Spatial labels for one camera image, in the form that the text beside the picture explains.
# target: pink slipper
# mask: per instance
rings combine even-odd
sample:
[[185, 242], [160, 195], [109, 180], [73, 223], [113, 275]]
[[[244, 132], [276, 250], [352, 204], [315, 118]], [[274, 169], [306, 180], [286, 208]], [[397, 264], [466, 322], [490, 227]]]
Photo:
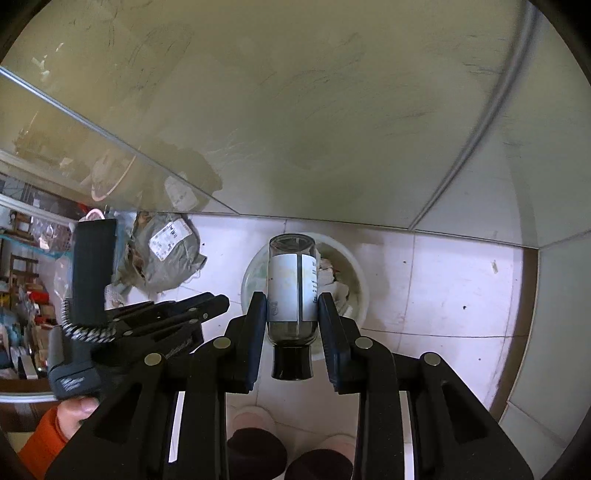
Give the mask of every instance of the pink slipper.
[[243, 407], [236, 412], [232, 419], [229, 437], [240, 429], [261, 429], [266, 430], [273, 435], [277, 435], [275, 420], [264, 408], [261, 407]]
[[334, 450], [345, 455], [351, 463], [355, 463], [355, 439], [349, 435], [334, 435], [328, 437], [315, 450]]

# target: rubber grip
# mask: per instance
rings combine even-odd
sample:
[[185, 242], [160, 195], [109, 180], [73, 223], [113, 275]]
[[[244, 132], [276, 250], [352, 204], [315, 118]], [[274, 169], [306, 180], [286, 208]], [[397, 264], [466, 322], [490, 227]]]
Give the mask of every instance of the rubber grip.
[[105, 287], [111, 283], [117, 220], [80, 222], [74, 231], [72, 323], [104, 326]]

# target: orange sleeve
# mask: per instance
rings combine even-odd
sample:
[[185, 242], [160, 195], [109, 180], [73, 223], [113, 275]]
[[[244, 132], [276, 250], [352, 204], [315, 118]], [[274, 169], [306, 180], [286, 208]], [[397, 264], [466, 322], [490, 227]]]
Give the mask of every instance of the orange sleeve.
[[43, 415], [33, 435], [18, 452], [21, 461], [37, 480], [43, 480], [53, 459], [67, 442], [57, 424], [56, 413], [57, 407], [53, 407]]

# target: finger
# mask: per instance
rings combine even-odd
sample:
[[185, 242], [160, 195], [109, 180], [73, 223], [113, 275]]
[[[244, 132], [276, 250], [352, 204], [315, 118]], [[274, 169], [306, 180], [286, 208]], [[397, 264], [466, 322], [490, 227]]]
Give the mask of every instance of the finger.
[[99, 403], [95, 398], [70, 398], [57, 407], [57, 423], [66, 439], [71, 439], [80, 428], [80, 421], [87, 419]]

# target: black device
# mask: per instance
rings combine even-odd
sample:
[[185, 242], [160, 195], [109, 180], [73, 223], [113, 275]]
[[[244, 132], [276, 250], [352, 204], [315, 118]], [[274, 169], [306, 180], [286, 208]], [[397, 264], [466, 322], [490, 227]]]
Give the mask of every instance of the black device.
[[60, 327], [50, 332], [48, 378], [59, 400], [79, 395], [103, 399], [147, 353], [165, 358], [203, 343], [199, 321], [225, 313], [224, 295], [203, 293], [180, 302], [146, 301], [105, 311], [111, 283], [116, 220], [80, 222], [74, 233], [72, 298]]
[[[143, 321], [139, 315], [142, 309], [160, 312], [158, 321], [145, 327], [150, 332], [147, 336], [139, 335], [139, 326], [120, 329], [117, 324], [125, 322], [126, 315], [118, 322], [106, 321], [103, 327], [115, 330], [113, 339], [93, 345], [86, 358], [90, 367], [100, 372], [124, 365], [118, 372], [117, 387], [104, 391], [98, 409], [51, 464], [47, 480], [228, 480], [225, 394], [246, 394], [254, 386], [267, 299], [262, 292], [255, 292], [247, 314], [232, 319], [224, 336], [189, 353], [193, 345], [203, 342], [201, 323], [210, 318], [197, 312], [212, 308], [216, 314], [223, 310], [216, 306], [227, 302], [223, 296], [203, 295], [200, 300], [200, 296], [188, 299], [193, 303], [140, 305], [124, 311], [139, 323]], [[77, 303], [76, 290], [73, 302]], [[186, 311], [190, 304], [195, 306]], [[319, 297], [318, 309], [329, 380], [339, 394], [360, 394], [353, 480], [404, 478], [399, 391], [408, 393], [417, 480], [533, 479], [497, 422], [439, 355], [427, 352], [419, 359], [410, 358], [361, 336], [353, 320], [338, 315], [330, 294]], [[174, 333], [167, 328], [174, 328]], [[125, 332], [129, 331], [135, 333], [127, 337], [138, 334], [137, 346], [128, 343]], [[185, 340], [191, 339], [191, 347], [183, 346], [183, 335]], [[63, 338], [68, 342], [85, 340]], [[57, 374], [60, 368], [88, 370], [75, 365], [66, 361], [58, 364], [52, 386], [60, 388], [64, 378]], [[170, 463], [179, 391], [185, 391], [183, 416], [177, 460]]]

